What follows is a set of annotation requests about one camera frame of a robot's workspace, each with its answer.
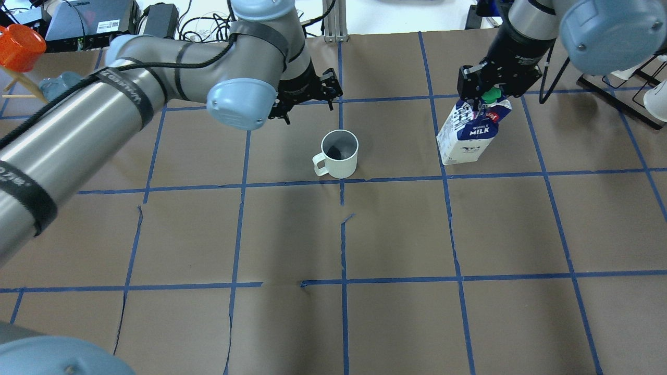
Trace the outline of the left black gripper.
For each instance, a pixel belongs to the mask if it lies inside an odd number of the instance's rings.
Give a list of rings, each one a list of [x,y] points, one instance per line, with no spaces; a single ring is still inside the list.
[[[330,67],[319,77],[314,67],[308,67],[296,78],[281,80],[277,88],[277,101],[269,117],[277,117],[291,125],[289,112],[297,105],[310,100],[325,101],[333,111],[334,101],[343,95],[335,69]]]

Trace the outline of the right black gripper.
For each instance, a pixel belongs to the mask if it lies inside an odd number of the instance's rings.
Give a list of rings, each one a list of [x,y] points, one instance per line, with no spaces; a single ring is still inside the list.
[[[553,47],[553,38],[536,40],[504,23],[477,66],[461,66],[458,72],[460,100],[479,99],[498,86],[505,96],[519,97],[543,76],[538,63]]]

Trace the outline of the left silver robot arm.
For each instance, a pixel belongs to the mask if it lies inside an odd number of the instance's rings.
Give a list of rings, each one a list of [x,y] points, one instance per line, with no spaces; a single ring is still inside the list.
[[[229,7],[226,44],[118,36],[105,66],[2,138],[2,264],[170,100],[205,104],[217,121],[252,131],[341,95],[333,70],[315,73],[293,1]]]

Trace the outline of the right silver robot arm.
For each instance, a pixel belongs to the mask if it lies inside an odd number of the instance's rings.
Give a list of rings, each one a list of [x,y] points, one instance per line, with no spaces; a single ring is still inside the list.
[[[539,62],[562,43],[569,63],[591,76],[626,70],[665,44],[665,1],[479,1],[502,17],[485,57],[458,73],[461,100],[493,87],[519,97],[544,76]]]

